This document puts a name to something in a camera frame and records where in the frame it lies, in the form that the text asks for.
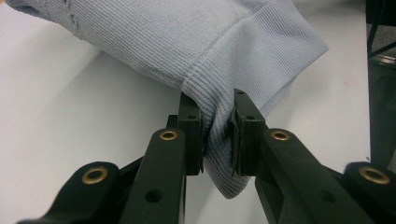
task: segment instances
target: sweater sleeve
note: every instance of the sweater sleeve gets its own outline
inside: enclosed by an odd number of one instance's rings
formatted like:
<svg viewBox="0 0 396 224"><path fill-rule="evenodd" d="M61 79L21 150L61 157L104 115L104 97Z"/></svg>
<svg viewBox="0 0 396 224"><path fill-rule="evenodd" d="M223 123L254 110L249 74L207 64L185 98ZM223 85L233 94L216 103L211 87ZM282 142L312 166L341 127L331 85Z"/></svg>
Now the sweater sleeve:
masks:
<svg viewBox="0 0 396 224"><path fill-rule="evenodd" d="M61 24L136 71L180 89L200 106L204 165L219 191L238 195L228 119L233 89L266 116L281 93L328 48L290 0L7 0Z"/></svg>

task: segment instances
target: black metal frame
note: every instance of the black metal frame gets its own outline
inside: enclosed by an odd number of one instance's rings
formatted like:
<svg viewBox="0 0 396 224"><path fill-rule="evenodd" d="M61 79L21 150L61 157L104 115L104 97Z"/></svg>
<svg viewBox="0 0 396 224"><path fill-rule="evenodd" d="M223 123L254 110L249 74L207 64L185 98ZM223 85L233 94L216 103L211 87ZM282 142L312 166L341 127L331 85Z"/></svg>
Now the black metal frame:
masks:
<svg viewBox="0 0 396 224"><path fill-rule="evenodd" d="M386 45L385 47L378 49L373 52L373 43L375 39L375 34L378 29L378 26L380 25L381 19L384 15L384 10L387 5L387 0L375 0L374 8L373 8L373 22L372 22L372 28L370 30L369 37L367 39L367 55L368 58L373 58L374 56L383 53L389 49L393 49L396 47L396 41Z"/></svg>
<svg viewBox="0 0 396 224"><path fill-rule="evenodd" d="M268 129L248 95L235 90L233 168L256 176L269 223L396 223L396 177L368 162L344 175L322 166L292 133ZM203 121L182 94L179 114L152 135L144 158L119 170L108 162L81 167L46 215L20 224L184 223L186 175L202 170Z"/></svg>

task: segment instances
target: screw hole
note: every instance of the screw hole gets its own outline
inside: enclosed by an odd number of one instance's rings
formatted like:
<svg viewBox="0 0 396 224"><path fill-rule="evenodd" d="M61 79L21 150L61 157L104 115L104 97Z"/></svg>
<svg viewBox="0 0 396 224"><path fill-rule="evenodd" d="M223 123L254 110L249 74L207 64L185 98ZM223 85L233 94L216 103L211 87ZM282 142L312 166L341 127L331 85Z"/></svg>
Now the screw hole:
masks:
<svg viewBox="0 0 396 224"><path fill-rule="evenodd" d="M81 181L86 185L92 185L102 182L107 177L107 169L103 166L89 169L82 176Z"/></svg>
<svg viewBox="0 0 396 224"><path fill-rule="evenodd" d="M279 132L279 131L277 131L277 132L272 132L272 133L271 133L271 136L272 136L273 138L275 138L276 140L280 140L280 141L286 141L286 140L289 140L289 139L290 139L290 137L289 137L288 134L283 133L283 132Z"/></svg>
<svg viewBox="0 0 396 224"><path fill-rule="evenodd" d="M387 185L390 182L390 179L386 174L373 167L363 166L359 169L359 173L365 179L376 184Z"/></svg>
<svg viewBox="0 0 396 224"><path fill-rule="evenodd" d="M171 141L177 138L177 133L173 131L164 131L160 134L162 140Z"/></svg>
<svg viewBox="0 0 396 224"><path fill-rule="evenodd" d="M148 203L157 203L163 198L163 192L158 189L151 189L146 193L145 198Z"/></svg>

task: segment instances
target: gray sweater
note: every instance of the gray sweater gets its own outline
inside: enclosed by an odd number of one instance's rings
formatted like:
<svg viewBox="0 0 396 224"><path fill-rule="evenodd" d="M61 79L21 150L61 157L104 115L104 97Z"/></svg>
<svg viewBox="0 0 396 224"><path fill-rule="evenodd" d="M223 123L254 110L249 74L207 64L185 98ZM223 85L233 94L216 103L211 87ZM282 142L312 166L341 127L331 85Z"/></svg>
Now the gray sweater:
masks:
<svg viewBox="0 0 396 224"><path fill-rule="evenodd" d="M226 198L248 182L232 176L228 119L233 88L266 116L285 88L327 50L290 0L7 0L61 24L136 71L180 89L200 106L205 169Z"/></svg>

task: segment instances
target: white surface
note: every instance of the white surface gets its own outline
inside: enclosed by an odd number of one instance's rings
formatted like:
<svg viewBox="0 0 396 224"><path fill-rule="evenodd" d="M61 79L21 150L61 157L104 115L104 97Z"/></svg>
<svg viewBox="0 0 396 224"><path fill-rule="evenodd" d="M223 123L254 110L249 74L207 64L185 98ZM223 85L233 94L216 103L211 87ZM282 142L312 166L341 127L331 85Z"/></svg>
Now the white surface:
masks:
<svg viewBox="0 0 396 224"><path fill-rule="evenodd" d="M330 46L267 118L342 171L370 155L363 1L299 0ZM123 167L176 114L179 92L137 74L59 25L0 5L0 223L47 212L80 166ZM188 178L186 223L266 223L250 181L233 200Z"/></svg>

